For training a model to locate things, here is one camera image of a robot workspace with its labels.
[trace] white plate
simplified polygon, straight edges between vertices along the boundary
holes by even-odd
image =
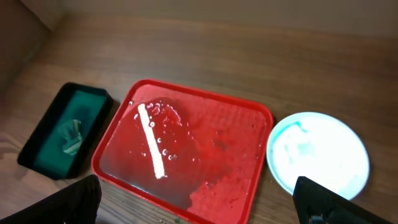
[[[280,121],[268,138],[267,162],[290,194],[297,177],[306,176],[351,200],[369,177],[369,157],[360,138],[343,122],[321,113],[297,113]]]

